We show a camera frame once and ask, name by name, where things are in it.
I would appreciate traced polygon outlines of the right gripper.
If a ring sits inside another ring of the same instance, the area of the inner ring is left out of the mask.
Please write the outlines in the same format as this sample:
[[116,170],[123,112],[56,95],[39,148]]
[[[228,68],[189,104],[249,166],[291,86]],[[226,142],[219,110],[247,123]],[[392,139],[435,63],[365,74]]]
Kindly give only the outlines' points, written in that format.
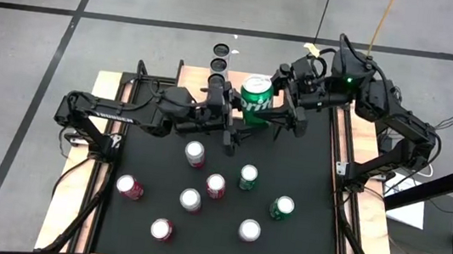
[[288,64],[280,64],[272,77],[273,90],[279,92],[285,89],[285,100],[282,106],[269,109],[267,120],[302,137],[308,124],[305,110],[320,111],[334,107],[336,99],[327,91],[322,80],[291,79],[291,70]]

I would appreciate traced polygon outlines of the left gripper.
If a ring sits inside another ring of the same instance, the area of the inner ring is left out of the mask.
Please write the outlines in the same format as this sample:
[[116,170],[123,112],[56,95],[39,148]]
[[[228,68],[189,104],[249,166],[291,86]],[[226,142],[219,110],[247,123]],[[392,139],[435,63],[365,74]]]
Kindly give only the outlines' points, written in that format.
[[240,134],[234,129],[232,112],[235,108],[235,89],[230,81],[217,86],[212,84],[201,89],[206,93],[206,99],[200,103],[200,109],[195,113],[198,122],[206,130],[218,128],[224,131],[223,146],[227,156],[235,155],[235,149],[241,142]]

